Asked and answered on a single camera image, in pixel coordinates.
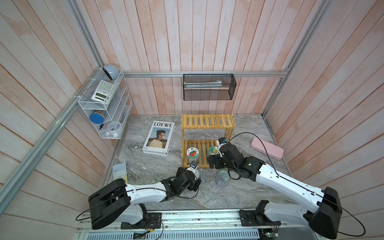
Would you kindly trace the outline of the tomato seed jar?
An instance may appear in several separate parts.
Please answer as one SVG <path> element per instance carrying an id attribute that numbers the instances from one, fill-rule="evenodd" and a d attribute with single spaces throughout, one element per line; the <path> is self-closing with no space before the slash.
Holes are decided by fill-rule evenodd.
<path id="1" fill-rule="evenodd" d="M 186 155 L 189 163 L 199 161 L 200 152 L 197 148 L 194 148 L 194 147 L 188 148 L 186 151 Z"/>

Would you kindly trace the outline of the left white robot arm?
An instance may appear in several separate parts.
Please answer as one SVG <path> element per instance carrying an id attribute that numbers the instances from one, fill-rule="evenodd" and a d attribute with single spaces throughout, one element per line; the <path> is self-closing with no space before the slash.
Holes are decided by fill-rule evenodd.
<path id="1" fill-rule="evenodd" d="M 184 190 L 197 192 L 201 181 L 197 166 L 180 167 L 175 177 L 151 185 L 114 180 L 88 199 L 92 229 L 102 229 L 115 221 L 144 224 L 149 220 L 145 203 L 166 202 L 180 197 Z"/>

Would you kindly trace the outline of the tin can with pull tab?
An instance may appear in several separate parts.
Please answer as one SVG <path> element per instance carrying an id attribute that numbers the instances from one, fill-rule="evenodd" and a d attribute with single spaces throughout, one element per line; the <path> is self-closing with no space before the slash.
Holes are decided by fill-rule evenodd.
<path id="1" fill-rule="evenodd" d="M 228 174 L 228 171 L 222 169 L 218 171 L 215 182 L 218 187 L 226 187 L 230 180 L 231 178 Z"/>

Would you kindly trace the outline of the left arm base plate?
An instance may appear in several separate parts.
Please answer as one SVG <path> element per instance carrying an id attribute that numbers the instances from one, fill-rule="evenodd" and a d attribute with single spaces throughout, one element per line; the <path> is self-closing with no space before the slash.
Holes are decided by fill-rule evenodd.
<path id="1" fill-rule="evenodd" d="M 122 230 L 159 229 L 161 228 L 162 213 L 150 212 L 144 204 L 129 206 L 119 217 Z"/>

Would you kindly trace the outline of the sunflower seed jar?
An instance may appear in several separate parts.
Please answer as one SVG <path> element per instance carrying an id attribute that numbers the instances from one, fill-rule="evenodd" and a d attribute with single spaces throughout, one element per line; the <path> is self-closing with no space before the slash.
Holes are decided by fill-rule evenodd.
<path id="1" fill-rule="evenodd" d="M 219 155 L 219 154 L 220 154 L 220 150 L 217 146 L 212 146 L 209 148 L 209 156 Z"/>

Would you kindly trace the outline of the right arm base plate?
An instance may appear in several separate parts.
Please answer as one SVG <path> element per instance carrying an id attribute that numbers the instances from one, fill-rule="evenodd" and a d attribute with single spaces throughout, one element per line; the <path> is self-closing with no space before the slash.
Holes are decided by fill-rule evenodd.
<path id="1" fill-rule="evenodd" d="M 262 200 L 259 202 L 255 210 L 245 211 L 239 210 L 239 215 L 243 227 L 254 227 L 254 226 L 273 226 L 279 227 L 281 221 L 273 222 L 265 215 L 266 205 L 269 203 L 268 200 Z"/>

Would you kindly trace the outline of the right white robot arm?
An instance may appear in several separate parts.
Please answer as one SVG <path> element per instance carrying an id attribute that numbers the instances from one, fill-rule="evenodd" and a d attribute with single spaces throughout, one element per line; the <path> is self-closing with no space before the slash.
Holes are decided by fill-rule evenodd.
<path id="1" fill-rule="evenodd" d="M 231 143 L 220 147 L 217 154 L 207 157 L 207 161 L 211 169 L 234 171 L 241 178 L 269 186 L 298 203 L 297 206 L 263 203 L 262 213 L 269 221 L 309 226 L 322 237 L 337 238 L 343 211 L 336 190 L 330 187 L 322 190 L 304 184 L 275 170 L 261 159 L 244 157 Z"/>

